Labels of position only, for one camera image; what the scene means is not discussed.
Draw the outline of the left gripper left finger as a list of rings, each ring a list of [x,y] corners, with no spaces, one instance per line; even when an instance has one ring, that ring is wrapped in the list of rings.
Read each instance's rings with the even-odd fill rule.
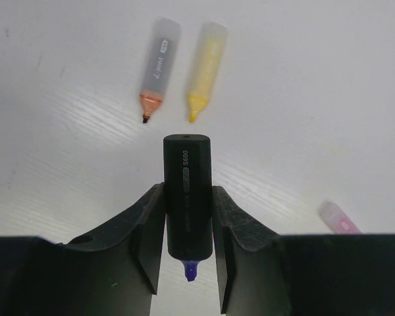
[[[149,315],[164,225],[156,184],[67,244],[0,236],[0,315]]]

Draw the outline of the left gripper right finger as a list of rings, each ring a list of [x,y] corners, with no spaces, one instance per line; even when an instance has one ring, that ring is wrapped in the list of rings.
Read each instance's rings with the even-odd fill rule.
[[[395,234],[280,235],[220,186],[213,233],[224,315],[395,315]]]

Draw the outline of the purple black highlighter body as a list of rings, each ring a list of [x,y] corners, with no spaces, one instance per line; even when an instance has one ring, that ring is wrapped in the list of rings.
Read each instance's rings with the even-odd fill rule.
[[[211,141],[201,134],[163,140],[167,245],[189,282],[213,253]]]

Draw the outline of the yellow pastel highlighter body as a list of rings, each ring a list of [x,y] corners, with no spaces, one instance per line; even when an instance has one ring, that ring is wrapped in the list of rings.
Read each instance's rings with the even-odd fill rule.
[[[210,22],[203,26],[197,46],[186,99],[190,109],[189,122],[209,104],[228,39],[226,27]]]

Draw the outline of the peach pastel highlighter body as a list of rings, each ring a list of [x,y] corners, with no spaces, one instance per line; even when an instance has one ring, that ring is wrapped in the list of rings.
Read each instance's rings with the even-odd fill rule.
[[[164,100],[180,34],[181,27],[177,22],[162,18],[155,23],[140,89],[142,122],[144,124],[149,121]]]

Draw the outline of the pink pastel highlighter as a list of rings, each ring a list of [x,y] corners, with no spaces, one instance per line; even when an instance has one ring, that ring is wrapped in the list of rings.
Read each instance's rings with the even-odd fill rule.
[[[333,201],[326,200],[319,207],[318,215],[335,234],[361,234],[360,229]]]

